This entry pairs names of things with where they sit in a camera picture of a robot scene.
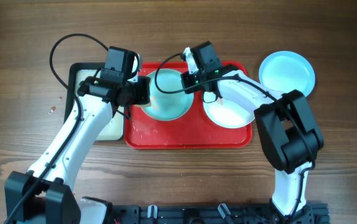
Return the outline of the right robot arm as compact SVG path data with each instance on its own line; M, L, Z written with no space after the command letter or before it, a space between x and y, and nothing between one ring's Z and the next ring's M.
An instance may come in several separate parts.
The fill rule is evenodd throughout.
M232 63L224 65L209 41L187 47L180 56L188 67L181 75L186 93L212 92L253 114L263 153L276 170L272 204L283 219L295 218L306 205L307 175L323 147L304 94L269 89Z

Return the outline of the green yellow sponge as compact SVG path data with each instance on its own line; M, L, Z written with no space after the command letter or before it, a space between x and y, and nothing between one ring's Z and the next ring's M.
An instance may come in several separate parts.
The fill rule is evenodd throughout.
M150 96L150 107L153 109L153 110L156 110L158 111L159 110L159 106L157 104L157 100L155 98L154 95L151 95Z

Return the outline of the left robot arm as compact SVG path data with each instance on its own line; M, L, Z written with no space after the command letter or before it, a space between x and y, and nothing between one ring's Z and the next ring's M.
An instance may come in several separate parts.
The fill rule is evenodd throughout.
M87 77L51 145L23 174L12 172L4 189L6 223L115 223L113 205L97 198L76 200L78 171L99 133L119 107L146 105L149 78L139 77L137 53L110 47L100 75Z

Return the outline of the light blue plate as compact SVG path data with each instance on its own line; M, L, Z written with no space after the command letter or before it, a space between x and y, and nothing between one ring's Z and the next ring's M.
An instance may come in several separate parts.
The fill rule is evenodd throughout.
M311 63L300 54L278 51L261 62L259 81L276 91L288 93L298 90L309 96L315 88L316 76Z

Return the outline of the mint green plate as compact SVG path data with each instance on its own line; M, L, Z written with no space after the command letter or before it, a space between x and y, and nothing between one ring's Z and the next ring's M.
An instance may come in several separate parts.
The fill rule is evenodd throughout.
M146 115L159 121L171 121L183 116L192 106L194 94L186 94L185 92L166 94L160 92L154 83L155 73L156 71L153 71L147 76L151 79L150 96L155 96L159 110L153 110L150 106L142 107L141 109ZM169 68L161 69L158 72L157 84L164 91L181 90L181 73Z

